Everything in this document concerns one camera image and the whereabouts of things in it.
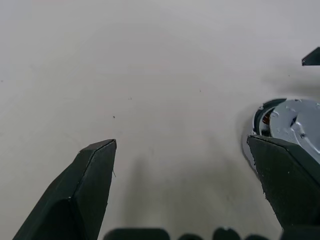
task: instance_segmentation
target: black plastic piece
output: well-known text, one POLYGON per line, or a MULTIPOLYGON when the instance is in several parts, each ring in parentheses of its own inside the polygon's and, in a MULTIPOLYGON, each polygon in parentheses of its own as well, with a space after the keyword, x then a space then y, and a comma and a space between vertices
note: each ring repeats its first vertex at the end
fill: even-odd
POLYGON ((241 240, 238 233, 231 228, 218 228, 213 233, 213 240, 241 240))
POLYGON ((319 240, 320 227, 291 227, 283 232, 280 240, 319 240))
POLYGON ((320 65, 320 47, 310 52, 302 59, 302 66, 319 66, 320 65))
POLYGON ((250 135, 248 144, 266 199, 281 226, 320 224, 320 165, 299 145, 250 135))
POLYGON ((119 228, 105 235, 104 240, 170 240, 160 228, 119 228))
POLYGON ((96 240, 109 197, 117 144, 82 149, 49 185, 14 240, 96 240))
POLYGON ((203 239, 198 235, 187 233, 179 237, 178 240, 203 240, 203 239))

